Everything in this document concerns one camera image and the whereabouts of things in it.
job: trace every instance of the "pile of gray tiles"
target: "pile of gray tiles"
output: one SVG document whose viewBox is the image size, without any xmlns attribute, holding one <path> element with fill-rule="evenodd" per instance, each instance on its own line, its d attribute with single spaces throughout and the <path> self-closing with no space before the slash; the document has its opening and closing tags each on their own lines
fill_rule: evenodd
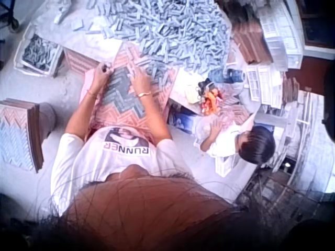
<svg viewBox="0 0 335 251">
<path fill-rule="evenodd" d="M 106 21 L 87 34 L 135 41 L 157 68 L 179 65 L 204 74 L 225 66 L 230 34 L 214 0 L 88 0 L 87 8 Z"/>
<path fill-rule="evenodd" d="M 57 51 L 57 44 L 34 34 L 22 56 L 22 60 L 47 72 Z"/>
</svg>

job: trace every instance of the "child's hand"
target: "child's hand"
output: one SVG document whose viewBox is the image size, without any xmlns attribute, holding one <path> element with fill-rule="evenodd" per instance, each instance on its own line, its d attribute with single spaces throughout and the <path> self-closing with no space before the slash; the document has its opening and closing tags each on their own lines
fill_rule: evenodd
<svg viewBox="0 0 335 251">
<path fill-rule="evenodd" d="M 221 129 L 222 129 L 223 123 L 216 119 L 214 120 L 214 122 L 210 125 L 210 134 L 209 137 L 215 141 L 215 139 L 217 138 L 217 136 L 220 134 Z"/>
</svg>

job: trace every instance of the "bracelet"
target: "bracelet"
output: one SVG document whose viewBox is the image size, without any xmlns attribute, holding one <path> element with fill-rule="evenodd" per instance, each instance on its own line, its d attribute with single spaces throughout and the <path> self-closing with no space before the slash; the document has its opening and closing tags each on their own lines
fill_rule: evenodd
<svg viewBox="0 0 335 251">
<path fill-rule="evenodd" d="M 94 94 L 93 92 L 91 92 L 91 90 L 88 90 L 87 94 L 90 94 L 93 98 L 98 99 L 97 94 Z"/>
<path fill-rule="evenodd" d="M 141 97 L 144 97 L 144 96 L 147 96 L 147 95 L 150 95 L 151 94 L 151 91 L 148 92 L 148 93 L 140 93 L 139 95 L 137 95 L 139 98 Z"/>
</svg>

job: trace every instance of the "face print on shirt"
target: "face print on shirt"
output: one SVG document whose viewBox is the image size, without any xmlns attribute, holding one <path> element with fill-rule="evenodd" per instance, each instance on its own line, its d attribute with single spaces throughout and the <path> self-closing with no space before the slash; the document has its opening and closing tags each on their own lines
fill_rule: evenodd
<svg viewBox="0 0 335 251">
<path fill-rule="evenodd" d="M 146 155 L 149 154 L 149 142 L 125 128 L 115 127 L 107 133 L 103 149 L 134 156 Z"/>
</svg>

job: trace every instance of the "toy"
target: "toy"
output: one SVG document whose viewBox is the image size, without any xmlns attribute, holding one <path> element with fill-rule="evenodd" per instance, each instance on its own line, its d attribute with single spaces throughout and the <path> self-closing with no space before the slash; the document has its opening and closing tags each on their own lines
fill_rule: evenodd
<svg viewBox="0 0 335 251">
<path fill-rule="evenodd" d="M 198 93 L 202 98 L 201 108 L 204 115 L 210 115 L 220 110 L 218 103 L 222 102 L 222 94 L 216 88 L 215 84 L 207 78 L 198 83 Z"/>
</svg>

